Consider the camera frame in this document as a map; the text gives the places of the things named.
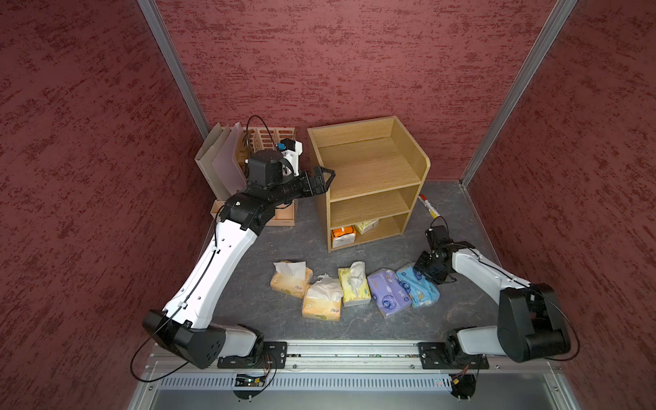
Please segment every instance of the wooden shelf unit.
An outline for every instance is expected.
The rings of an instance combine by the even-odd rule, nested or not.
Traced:
[[[352,245],[400,235],[430,168],[428,156],[396,116],[309,128],[312,166],[335,170],[315,199],[328,251],[331,229],[380,219]]]

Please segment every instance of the blue tissue pack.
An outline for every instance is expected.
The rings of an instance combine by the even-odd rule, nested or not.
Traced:
[[[438,301],[440,292],[422,274],[414,271],[414,265],[411,263],[396,271],[396,278],[399,285],[410,296],[412,307],[423,308],[430,306]]]

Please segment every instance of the purple tissue pack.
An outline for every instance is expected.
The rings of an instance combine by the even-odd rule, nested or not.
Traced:
[[[408,294],[399,285],[393,270],[377,270],[367,276],[367,282],[369,282],[371,298],[385,318],[396,315],[412,304]]]

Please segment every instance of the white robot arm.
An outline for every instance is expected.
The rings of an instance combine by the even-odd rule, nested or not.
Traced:
[[[302,144],[282,140],[278,150],[256,152],[248,162],[246,190],[230,197],[215,218],[215,234],[189,278],[163,310],[150,310],[143,326],[164,349],[200,369],[218,357],[251,356],[258,340],[252,329],[211,323],[230,276],[276,207],[324,194],[335,172],[298,170]],[[324,180],[324,174],[331,176]]]
[[[426,238],[431,252],[419,257],[417,272],[437,283],[458,272],[499,305],[496,326],[457,329],[447,336],[447,363],[466,363],[467,356],[480,354],[523,362],[569,352],[565,318],[551,287],[511,274],[467,242],[453,242],[445,226],[431,226]]]

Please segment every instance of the tissue box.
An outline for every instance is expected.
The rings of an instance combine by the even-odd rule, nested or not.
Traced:
[[[350,245],[356,241],[356,231],[352,226],[333,229],[331,236],[333,238],[333,248]]]
[[[376,228],[376,225],[378,225],[378,221],[379,221],[378,219],[367,220],[365,222],[360,222],[359,224],[355,224],[354,226],[356,227],[360,235],[362,235],[366,231]]]
[[[339,283],[342,285],[342,290],[344,291],[344,307],[347,306],[357,306],[358,304],[367,304],[371,301],[371,292],[369,291],[369,285],[367,281],[362,282],[362,285],[358,288],[358,295],[356,296],[353,293],[353,287],[351,286],[351,268],[340,268],[337,271],[339,276]]]
[[[399,285],[393,270],[381,269],[367,276],[371,297],[384,318],[396,315],[412,304],[410,297]]]
[[[339,321],[342,301],[324,300],[318,298],[303,299],[303,317],[308,319]]]
[[[303,299],[305,291],[308,289],[308,282],[312,279],[312,270],[305,268],[305,280],[291,275],[276,274],[271,279],[271,289],[276,292],[282,292],[295,298]]]
[[[303,317],[308,319],[338,321],[342,307],[342,285],[336,278],[319,275],[305,292],[303,298]]]
[[[396,271],[396,278],[410,296],[412,307],[430,306],[440,299],[440,292],[422,274],[414,271],[414,265],[411,263]]]

